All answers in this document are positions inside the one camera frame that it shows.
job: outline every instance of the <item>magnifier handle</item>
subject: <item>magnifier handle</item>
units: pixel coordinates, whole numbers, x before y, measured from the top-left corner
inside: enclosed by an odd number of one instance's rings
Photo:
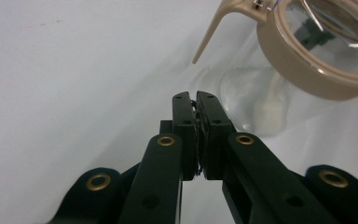
[[[255,21],[266,22],[267,13],[269,12],[269,10],[266,7],[261,7],[260,4],[262,3],[264,6],[266,6],[272,3],[272,5],[274,5],[275,2],[276,0],[266,0],[264,2],[254,0],[223,0],[213,16],[213,19],[211,21],[211,24],[209,25],[205,37],[202,39],[199,49],[194,56],[193,63],[196,63],[199,60],[202,52],[205,50],[206,46],[208,45],[208,42],[211,40],[213,33],[219,25],[220,21],[228,13],[239,12],[254,19]]]

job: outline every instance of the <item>screw hole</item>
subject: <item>screw hole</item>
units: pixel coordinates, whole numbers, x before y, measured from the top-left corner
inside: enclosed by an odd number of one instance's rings
[[[337,188],[343,189],[349,185],[348,180],[346,178],[344,178],[340,174],[333,172],[333,171],[322,170],[319,173],[319,177],[326,184],[329,184],[329,185],[337,187]]]
[[[248,135],[238,135],[236,140],[243,145],[251,145],[255,141]]]
[[[106,188],[110,184],[111,178],[107,174],[97,174],[89,178],[86,188],[91,191],[98,191]]]
[[[155,195],[149,195],[142,200],[142,206],[146,209],[153,209],[159,204],[159,198]]]
[[[173,143],[175,143],[175,139],[169,136],[163,136],[157,140],[157,143],[163,147],[168,147],[173,145]]]

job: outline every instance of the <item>white backdrop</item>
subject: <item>white backdrop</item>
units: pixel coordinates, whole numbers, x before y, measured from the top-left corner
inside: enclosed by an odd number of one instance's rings
[[[0,223],[48,222],[83,173],[141,160],[172,96],[218,94],[255,27],[227,16],[191,64],[219,3],[0,1]],[[358,98],[264,140],[301,174],[326,163],[358,177]],[[182,223],[233,222],[219,181],[185,183],[182,206]]]

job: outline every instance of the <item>mounting hole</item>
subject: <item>mounting hole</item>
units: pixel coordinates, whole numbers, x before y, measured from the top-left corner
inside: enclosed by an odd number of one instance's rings
[[[235,139],[237,140],[237,142],[247,146],[251,145],[255,141],[252,137],[244,134],[238,135]]]
[[[98,191],[106,188],[111,181],[111,178],[107,174],[97,174],[89,178],[86,183],[86,188],[91,191]]]
[[[168,147],[168,146],[173,145],[173,143],[175,143],[175,139],[173,139],[172,137],[169,137],[169,136],[163,136],[157,140],[157,143],[160,146]]]
[[[336,188],[343,189],[349,185],[348,180],[346,178],[342,177],[342,175],[340,175],[334,171],[322,170],[321,172],[319,172],[319,177],[326,184],[329,184]]]
[[[142,200],[142,206],[146,209],[153,209],[159,204],[159,198],[155,195],[149,195]]]
[[[284,197],[284,201],[292,207],[302,207],[304,206],[304,202],[302,199],[293,194],[287,194]]]

